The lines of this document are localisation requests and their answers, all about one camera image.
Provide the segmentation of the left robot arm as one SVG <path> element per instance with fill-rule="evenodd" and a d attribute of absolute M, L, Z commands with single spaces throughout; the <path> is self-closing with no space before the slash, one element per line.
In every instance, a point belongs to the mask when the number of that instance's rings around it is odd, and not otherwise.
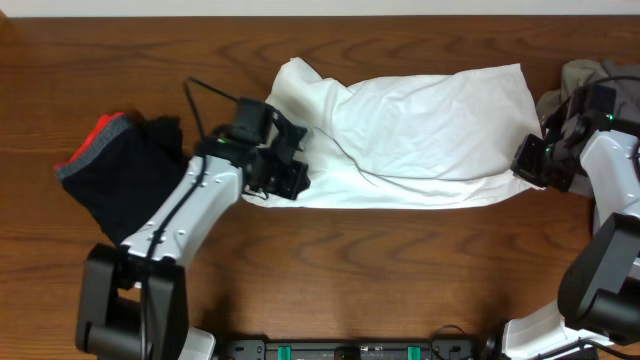
<path fill-rule="evenodd" d="M 274 107 L 244 103 L 186 157 L 173 118 L 101 120 L 59 170 L 108 238 L 84 263 L 78 350 L 99 359 L 212 358 L 215 337 L 189 323 L 187 269 L 242 195 L 292 200 L 309 187 L 296 159 L 306 134 Z"/>

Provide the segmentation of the white t-shirt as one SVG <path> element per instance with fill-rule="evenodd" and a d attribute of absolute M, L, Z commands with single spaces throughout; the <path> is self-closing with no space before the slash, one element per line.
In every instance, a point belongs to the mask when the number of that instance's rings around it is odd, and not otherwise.
<path fill-rule="evenodd" d="M 540 124 L 517 64 L 347 86 L 294 58 L 267 101 L 306 128 L 300 158 L 311 181 L 294 200 L 268 197 L 267 208 L 471 208 L 529 189 L 510 165 Z"/>

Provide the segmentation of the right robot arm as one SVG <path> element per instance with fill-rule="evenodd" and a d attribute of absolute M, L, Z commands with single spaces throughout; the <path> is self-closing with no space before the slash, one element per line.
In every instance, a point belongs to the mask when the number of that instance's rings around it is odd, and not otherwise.
<path fill-rule="evenodd" d="M 512 168 L 535 185 L 566 191 L 584 174 L 595 198 L 592 238 L 565 272 L 558 296 L 504 325 L 493 359 L 559 359 L 639 340 L 639 126 L 611 113 L 551 118 Z"/>

